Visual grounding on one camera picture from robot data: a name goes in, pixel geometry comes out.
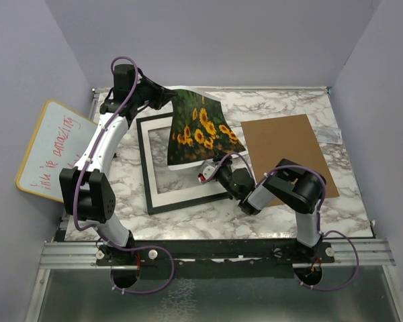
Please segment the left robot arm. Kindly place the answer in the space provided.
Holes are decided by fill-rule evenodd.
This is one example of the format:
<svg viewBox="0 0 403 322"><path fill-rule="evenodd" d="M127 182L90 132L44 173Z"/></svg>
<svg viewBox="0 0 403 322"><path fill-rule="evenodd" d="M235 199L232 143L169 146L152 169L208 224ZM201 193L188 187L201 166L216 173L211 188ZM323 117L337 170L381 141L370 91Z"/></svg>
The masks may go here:
<svg viewBox="0 0 403 322"><path fill-rule="evenodd" d="M77 231L94 229L113 247L114 260L125 265L134 259L134 237L115 214L116 196L107 178L111 162L136 116L147 107L161 109L177 92L149 79L131 58L119 56L110 68L114 83L95 133L75 165L60 171L59 182L65 211Z"/></svg>

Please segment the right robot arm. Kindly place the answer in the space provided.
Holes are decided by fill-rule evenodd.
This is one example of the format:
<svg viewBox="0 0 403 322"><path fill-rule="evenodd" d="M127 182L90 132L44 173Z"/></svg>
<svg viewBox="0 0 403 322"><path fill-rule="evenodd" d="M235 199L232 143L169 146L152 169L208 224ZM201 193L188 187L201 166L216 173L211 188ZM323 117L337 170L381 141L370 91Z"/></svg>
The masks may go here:
<svg viewBox="0 0 403 322"><path fill-rule="evenodd" d="M323 239L320 208L326 197L326 179L317 171L284 158L256 182L247 167L232 169L233 155L240 156L231 152L203 162L199 182L219 182L229 198L238 201L238 206L247 215L260 213L275 200L293 209L298 228L296 257L302 262L311 262L319 255L318 246Z"/></svg>

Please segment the sunflower photo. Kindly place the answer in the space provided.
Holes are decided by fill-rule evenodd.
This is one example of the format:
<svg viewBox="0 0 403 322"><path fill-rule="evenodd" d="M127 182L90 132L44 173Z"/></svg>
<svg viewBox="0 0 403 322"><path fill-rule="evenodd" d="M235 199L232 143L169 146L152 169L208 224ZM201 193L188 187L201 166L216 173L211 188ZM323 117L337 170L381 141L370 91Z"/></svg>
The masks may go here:
<svg viewBox="0 0 403 322"><path fill-rule="evenodd" d="M230 152L247 149L229 126L220 98L194 87L171 87L173 108L167 166L181 170Z"/></svg>

